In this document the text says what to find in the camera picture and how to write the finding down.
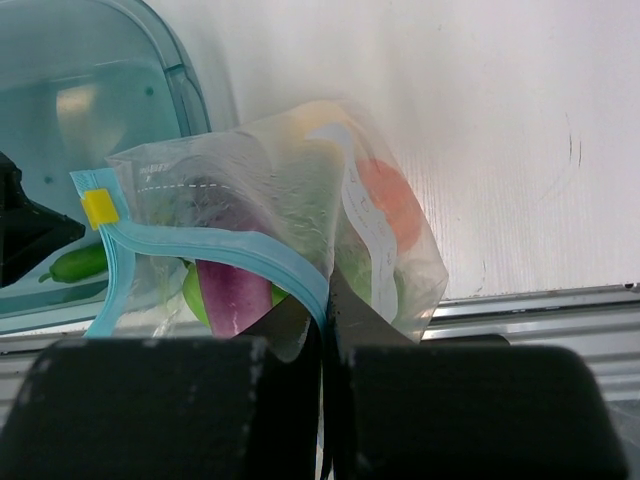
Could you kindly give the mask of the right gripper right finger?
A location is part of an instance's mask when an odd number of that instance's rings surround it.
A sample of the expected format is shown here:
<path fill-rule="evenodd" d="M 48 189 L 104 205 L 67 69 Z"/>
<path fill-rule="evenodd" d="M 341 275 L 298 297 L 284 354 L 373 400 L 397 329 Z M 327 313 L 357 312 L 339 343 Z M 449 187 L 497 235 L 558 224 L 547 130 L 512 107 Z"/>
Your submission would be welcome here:
<path fill-rule="evenodd" d="M 416 344 L 329 281 L 325 466 L 338 479 L 624 479 L 574 352 L 491 335 Z"/>

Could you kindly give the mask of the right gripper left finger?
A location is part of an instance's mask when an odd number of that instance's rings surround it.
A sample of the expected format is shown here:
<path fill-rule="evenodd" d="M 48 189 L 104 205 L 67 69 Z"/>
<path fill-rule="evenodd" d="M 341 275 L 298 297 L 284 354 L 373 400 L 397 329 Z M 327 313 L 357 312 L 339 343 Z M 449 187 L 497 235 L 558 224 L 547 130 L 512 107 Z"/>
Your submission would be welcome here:
<path fill-rule="evenodd" d="M 321 339 L 288 298 L 228 340 L 60 340 L 1 431 L 5 479 L 311 479 Z"/>

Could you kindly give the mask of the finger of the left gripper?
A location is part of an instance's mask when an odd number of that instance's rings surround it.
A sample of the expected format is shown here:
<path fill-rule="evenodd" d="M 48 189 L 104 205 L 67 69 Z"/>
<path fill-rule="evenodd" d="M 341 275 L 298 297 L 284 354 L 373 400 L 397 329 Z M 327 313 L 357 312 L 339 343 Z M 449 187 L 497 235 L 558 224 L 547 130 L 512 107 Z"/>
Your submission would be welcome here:
<path fill-rule="evenodd" d="M 55 251 L 81 239 L 86 227 L 30 200 L 22 171 L 1 154 L 1 287 L 8 287 Z"/>

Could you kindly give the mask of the dark green chili pepper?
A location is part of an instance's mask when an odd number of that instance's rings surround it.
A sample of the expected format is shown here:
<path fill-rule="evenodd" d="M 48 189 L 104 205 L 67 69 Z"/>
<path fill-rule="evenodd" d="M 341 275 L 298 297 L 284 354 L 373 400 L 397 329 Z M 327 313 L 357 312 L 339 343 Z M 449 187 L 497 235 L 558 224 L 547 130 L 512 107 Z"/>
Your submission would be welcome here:
<path fill-rule="evenodd" d="M 48 272 L 39 277 L 38 282 L 52 280 L 56 283 L 73 284 L 101 275 L 107 269 L 104 246 L 102 243 L 96 243 L 59 257 Z"/>

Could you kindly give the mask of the purple eggplant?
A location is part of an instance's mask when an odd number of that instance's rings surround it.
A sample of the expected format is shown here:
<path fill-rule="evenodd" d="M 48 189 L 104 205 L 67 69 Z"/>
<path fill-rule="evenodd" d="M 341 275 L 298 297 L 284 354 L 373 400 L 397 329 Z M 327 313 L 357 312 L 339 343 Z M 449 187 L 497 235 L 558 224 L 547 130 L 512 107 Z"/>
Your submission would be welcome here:
<path fill-rule="evenodd" d="M 197 177 L 193 183 L 191 193 L 196 226 L 229 231 L 268 231 L 252 205 L 227 186 L 207 177 Z M 196 262 L 196 270 L 204 310 L 212 333 L 218 338 L 240 334 L 273 306 L 271 283 L 259 275 L 204 260 Z"/>

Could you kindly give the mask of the light green custard apple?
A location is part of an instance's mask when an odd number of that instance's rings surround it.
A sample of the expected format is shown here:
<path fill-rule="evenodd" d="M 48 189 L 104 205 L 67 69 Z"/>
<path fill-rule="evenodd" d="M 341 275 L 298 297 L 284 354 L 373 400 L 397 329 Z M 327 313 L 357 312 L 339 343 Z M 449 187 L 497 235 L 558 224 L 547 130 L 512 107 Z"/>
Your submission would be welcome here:
<path fill-rule="evenodd" d="M 209 326 L 209 320 L 205 311 L 204 302 L 200 291 L 200 284 L 196 266 L 186 260 L 184 260 L 183 263 L 187 269 L 187 274 L 182 284 L 182 294 L 184 300 L 195 317 L 204 325 Z M 276 306 L 288 296 L 288 293 L 282 290 L 279 286 L 272 284 L 271 296 L 272 304 Z"/>

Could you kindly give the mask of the clear zip top bag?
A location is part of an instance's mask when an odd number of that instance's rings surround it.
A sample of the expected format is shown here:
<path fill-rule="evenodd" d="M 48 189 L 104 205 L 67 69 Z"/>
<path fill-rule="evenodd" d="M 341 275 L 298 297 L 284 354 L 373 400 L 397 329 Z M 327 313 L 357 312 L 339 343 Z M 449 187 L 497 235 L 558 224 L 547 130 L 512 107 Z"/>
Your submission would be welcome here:
<path fill-rule="evenodd" d="M 383 136 L 342 102 L 140 145 L 72 179 L 108 265 L 91 338 L 232 338 L 282 295 L 323 325 L 330 280 L 340 274 L 418 341 L 448 283 Z"/>

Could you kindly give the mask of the yellow round fruit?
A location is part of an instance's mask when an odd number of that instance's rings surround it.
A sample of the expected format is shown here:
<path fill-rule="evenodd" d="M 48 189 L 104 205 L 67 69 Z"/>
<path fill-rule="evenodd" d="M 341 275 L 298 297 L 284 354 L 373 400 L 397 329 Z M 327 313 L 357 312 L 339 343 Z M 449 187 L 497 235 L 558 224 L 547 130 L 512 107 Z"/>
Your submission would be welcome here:
<path fill-rule="evenodd" d="M 317 100 L 295 107 L 291 111 L 296 131 L 302 138 L 311 132 L 333 123 L 349 125 L 351 117 L 336 102 Z"/>

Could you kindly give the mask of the green bell pepper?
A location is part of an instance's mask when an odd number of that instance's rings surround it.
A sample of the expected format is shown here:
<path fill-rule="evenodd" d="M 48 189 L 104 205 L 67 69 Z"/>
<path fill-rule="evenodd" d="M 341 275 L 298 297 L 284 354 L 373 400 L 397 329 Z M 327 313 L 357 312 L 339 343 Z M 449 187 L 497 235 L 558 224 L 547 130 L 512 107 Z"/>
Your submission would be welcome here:
<path fill-rule="evenodd" d="M 310 140 L 294 148 L 272 178 L 280 239 L 325 277 L 334 265 L 343 168 L 335 144 Z"/>

